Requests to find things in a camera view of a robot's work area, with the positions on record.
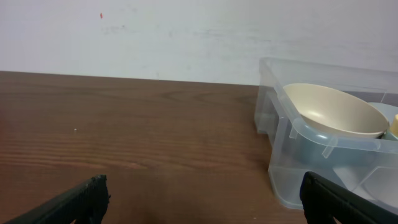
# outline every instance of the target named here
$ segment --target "white bowl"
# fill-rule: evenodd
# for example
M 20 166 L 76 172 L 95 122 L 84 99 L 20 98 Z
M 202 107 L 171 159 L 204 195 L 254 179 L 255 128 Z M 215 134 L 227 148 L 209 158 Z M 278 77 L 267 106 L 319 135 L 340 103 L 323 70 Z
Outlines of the white bowl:
M 320 131 L 377 138 L 389 127 L 380 111 L 348 93 L 306 83 L 289 84 L 284 90 L 305 122 Z

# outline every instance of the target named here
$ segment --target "plastic container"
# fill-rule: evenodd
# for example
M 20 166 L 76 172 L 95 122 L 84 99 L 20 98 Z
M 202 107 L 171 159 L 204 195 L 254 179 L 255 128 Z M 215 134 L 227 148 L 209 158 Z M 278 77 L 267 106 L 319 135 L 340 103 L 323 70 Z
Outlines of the plastic container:
M 283 89 L 291 83 L 312 83 L 367 102 L 391 104 L 398 103 L 398 95 L 391 94 L 397 91 L 391 83 L 398 83 L 398 73 L 276 58 L 262 59 L 259 70 L 254 120 L 258 132 L 268 134 L 272 146 L 268 172 L 280 202 L 288 208 L 302 208 L 300 186 L 304 173 L 311 170 L 398 214 L 398 142 L 349 138 L 314 129 Z

